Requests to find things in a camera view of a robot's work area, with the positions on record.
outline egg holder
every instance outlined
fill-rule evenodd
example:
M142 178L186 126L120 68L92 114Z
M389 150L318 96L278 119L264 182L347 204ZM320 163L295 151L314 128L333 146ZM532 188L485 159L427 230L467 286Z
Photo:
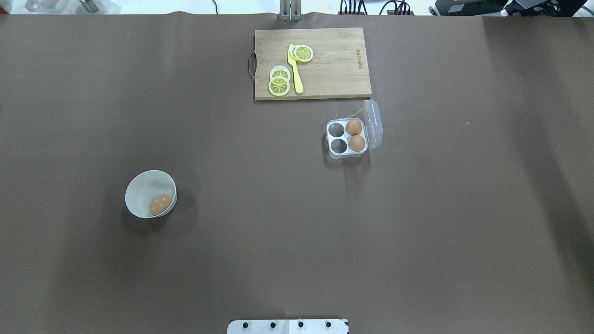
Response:
M364 108L361 110L361 118L339 118L326 123L326 140L328 141L328 154L333 159L344 157L361 157L368 149L375 149L380 146L384 135L384 128L381 125L380 109L373 100L363 101ZM349 147L350 134L346 132L346 124L356 119L363 124L363 130L359 134L365 139L365 147L360 152L355 152Z

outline metal bracket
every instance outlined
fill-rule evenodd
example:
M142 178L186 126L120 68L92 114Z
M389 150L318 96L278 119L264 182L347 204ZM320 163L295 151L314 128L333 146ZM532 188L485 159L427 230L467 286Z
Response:
M301 21L301 0L280 0L281 21Z

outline wooden cutting board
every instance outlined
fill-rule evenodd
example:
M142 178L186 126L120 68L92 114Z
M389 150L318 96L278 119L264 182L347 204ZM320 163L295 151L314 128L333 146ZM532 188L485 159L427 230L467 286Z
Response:
M297 63L304 91L295 93L293 73L285 96L268 91L270 70L287 63L289 44L305 44L314 58ZM371 97L363 28L256 30L256 100L342 99Z

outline yellow plastic knife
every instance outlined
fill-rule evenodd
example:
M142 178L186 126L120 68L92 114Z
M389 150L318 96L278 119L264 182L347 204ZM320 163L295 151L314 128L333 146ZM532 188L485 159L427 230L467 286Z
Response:
M289 50L287 51L287 62L293 68L293 83L295 84L295 93L301 94L303 93L303 84L301 83L301 77L299 76L299 71L297 70L297 62L293 57L291 57L291 50L293 49L293 44L289 45Z

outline egg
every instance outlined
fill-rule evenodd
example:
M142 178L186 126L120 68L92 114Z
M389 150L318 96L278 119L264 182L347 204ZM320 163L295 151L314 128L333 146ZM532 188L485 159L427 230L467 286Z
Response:
M171 205L171 202L173 202L173 199L170 195L161 194L153 199L153 201L150 203L148 211L153 216L160 215L163 213L163 211L167 210L167 208Z
M355 152L361 152L365 148L365 139L361 136L353 136L349 140L349 148Z
M351 136L356 136L363 131L363 124L356 119L351 119L346 124L346 133L350 134Z

